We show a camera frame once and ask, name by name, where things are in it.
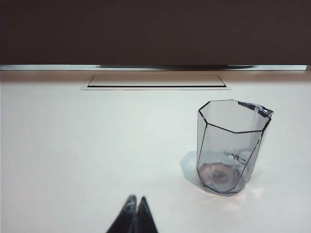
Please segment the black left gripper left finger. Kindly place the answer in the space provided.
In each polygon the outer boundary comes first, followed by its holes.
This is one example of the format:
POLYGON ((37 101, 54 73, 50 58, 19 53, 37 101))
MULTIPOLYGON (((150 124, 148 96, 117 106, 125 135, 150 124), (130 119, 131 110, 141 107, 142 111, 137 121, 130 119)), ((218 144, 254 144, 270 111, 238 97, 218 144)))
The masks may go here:
POLYGON ((137 232, 137 198, 129 195, 118 216, 106 231, 107 233, 136 233, 137 232))

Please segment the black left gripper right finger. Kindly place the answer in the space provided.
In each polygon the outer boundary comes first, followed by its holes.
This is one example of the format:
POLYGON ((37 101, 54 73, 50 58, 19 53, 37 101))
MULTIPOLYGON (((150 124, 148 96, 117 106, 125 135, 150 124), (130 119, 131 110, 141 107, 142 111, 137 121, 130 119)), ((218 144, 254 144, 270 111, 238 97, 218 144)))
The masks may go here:
POLYGON ((141 198, 136 216, 137 233, 158 233, 151 210, 145 196, 141 198))

